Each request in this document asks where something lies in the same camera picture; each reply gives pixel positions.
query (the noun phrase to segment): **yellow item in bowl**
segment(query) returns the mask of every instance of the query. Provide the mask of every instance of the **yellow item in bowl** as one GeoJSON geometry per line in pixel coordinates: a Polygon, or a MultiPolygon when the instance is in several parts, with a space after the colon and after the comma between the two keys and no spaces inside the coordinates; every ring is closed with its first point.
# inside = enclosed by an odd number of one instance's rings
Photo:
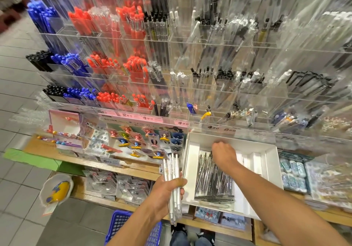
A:
{"type": "Polygon", "coordinates": [[[51,195],[46,198],[46,202],[48,204],[53,202],[60,202],[65,199],[68,191],[70,189],[70,182],[62,181],[58,185],[56,185],[51,192],[51,195]]]}

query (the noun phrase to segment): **jeans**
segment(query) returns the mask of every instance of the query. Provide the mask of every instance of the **jeans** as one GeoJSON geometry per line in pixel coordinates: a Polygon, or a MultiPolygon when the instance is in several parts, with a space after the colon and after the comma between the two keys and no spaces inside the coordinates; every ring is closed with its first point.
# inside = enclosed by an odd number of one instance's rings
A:
{"type": "MultiPolygon", "coordinates": [[[[176,231],[171,237],[170,246],[190,246],[187,235],[183,231],[176,231]]],[[[212,246],[206,238],[198,239],[194,246],[212,246]]]]}

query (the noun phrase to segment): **hand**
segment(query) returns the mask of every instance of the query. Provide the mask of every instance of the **hand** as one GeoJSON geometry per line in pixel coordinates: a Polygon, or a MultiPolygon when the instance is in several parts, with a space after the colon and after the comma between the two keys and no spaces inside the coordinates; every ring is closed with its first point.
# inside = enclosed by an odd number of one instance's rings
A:
{"type": "MultiPolygon", "coordinates": [[[[183,187],[187,184],[187,179],[176,178],[165,181],[163,176],[156,180],[149,197],[145,200],[148,206],[154,212],[155,222],[159,222],[169,213],[169,199],[171,193],[177,187],[183,187]]],[[[181,188],[181,199],[183,198],[184,189],[181,188]]]]}
{"type": "Polygon", "coordinates": [[[231,175],[234,167],[239,165],[236,151],[227,143],[214,142],[212,153],[214,163],[227,175],[231,175]]]}

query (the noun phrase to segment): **forearm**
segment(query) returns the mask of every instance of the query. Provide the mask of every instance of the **forearm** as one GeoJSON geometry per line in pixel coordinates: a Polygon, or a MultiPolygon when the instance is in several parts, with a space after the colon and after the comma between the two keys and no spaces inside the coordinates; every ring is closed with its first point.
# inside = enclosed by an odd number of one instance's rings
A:
{"type": "Polygon", "coordinates": [[[230,176],[284,246],[349,245],[306,204],[243,165],[235,165],[230,176]]]}
{"type": "Polygon", "coordinates": [[[107,246],[144,246],[150,232],[157,223],[155,215],[146,201],[130,216],[107,246]]]}

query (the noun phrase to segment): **blue basket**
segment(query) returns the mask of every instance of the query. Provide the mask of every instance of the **blue basket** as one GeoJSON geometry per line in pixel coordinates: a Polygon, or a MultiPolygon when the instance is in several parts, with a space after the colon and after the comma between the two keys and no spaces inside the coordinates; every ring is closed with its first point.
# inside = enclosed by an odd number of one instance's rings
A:
{"type": "MultiPolygon", "coordinates": [[[[111,240],[113,235],[115,235],[116,232],[119,231],[119,229],[130,218],[131,215],[132,215],[131,212],[120,211],[120,210],[116,210],[112,214],[111,224],[109,227],[109,233],[108,233],[108,235],[106,235],[104,245],[106,245],[109,242],[109,240],[111,240]]],[[[161,227],[162,227],[161,222],[156,224],[156,226],[152,229],[152,232],[150,233],[150,235],[145,243],[145,246],[158,246],[159,245],[160,235],[161,235],[161,227]]]]}

